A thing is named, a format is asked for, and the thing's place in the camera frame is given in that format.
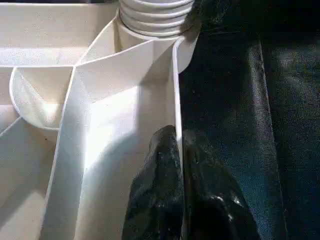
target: white plastic tray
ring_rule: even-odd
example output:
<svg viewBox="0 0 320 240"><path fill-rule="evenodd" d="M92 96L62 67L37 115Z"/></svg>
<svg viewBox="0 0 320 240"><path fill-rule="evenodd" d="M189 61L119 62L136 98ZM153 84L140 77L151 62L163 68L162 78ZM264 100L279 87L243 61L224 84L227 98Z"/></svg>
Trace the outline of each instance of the white plastic tray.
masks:
<svg viewBox="0 0 320 240"><path fill-rule="evenodd" d="M146 37L118 4L0 4L0 239L120 240L152 134L176 126L199 24Z"/></svg>

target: dark fabric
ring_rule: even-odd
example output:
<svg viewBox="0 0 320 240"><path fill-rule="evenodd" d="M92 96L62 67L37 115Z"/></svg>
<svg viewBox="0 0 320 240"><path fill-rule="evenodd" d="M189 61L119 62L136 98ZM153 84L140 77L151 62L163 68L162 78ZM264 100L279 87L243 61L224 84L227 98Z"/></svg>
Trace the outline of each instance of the dark fabric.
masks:
<svg viewBox="0 0 320 240"><path fill-rule="evenodd" d="M316 32L317 0L195 0L205 30L215 32Z"/></svg>
<svg viewBox="0 0 320 240"><path fill-rule="evenodd" d="M179 83L183 128L206 134L239 183L261 239L286 239L258 36L203 30Z"/></svg>
<svg viewBox="0 0 320 240"><path fill-rule="evenodd" d="M320 239L320 35L262 38L272 125L292 240Z"/></svg>

